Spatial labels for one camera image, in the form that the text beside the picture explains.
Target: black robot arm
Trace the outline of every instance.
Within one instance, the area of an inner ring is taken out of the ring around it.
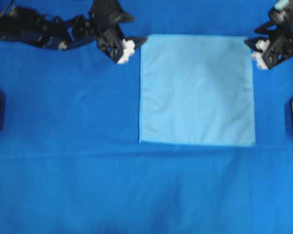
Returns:
[[[125,12],[117,0],[95,0],[89,18],[78,15],[67,21],[16,6],[8,15],[0,17],[0,40],[63,51],[96,40],[101,51],[115,63],[123,64],[147,40],[124,36],[119,23],[133,21],[135,18]]]
[[[293,0],[278,1],[269,17],[268,23],[254,31],[266,37],[245,41],[254,50],[252,58],[262,70],[272,69],[293,56]]]

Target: black cable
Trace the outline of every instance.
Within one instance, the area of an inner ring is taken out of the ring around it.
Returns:
[[[9,8],[12,6],[15,0],[11,0],[10,3],[7,5],[7,7],[4,9],[4,11],[1,12],[0,18],[9,10]]]

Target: light blue cloth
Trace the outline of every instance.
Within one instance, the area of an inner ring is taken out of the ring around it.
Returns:
[[[254,146],[244,37],[152,35],[142,47],[140,142]]]

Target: blue fabric surface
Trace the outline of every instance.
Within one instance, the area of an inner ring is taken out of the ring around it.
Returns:
[[[254,146],[245,39],[150,36],[141,50],[140,142]]]
[[[250,37],[275,3],[120,2],[128,35]],[[92,1],[16,3],[68,19]],[[139,53],[0,42],[0,234],[293,234],[293,59],[253,67],[257,148],[139,144]]]

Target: blue tablecloth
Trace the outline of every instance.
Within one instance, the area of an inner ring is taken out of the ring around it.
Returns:
[[[274,1],[120,3],[127,35],[251,37]],[[16,4],[69,19],[92,1]],[[139,53],[0,42],[0,234],[293,234],[293,59],[253,66],[256,148],[139,144]]]

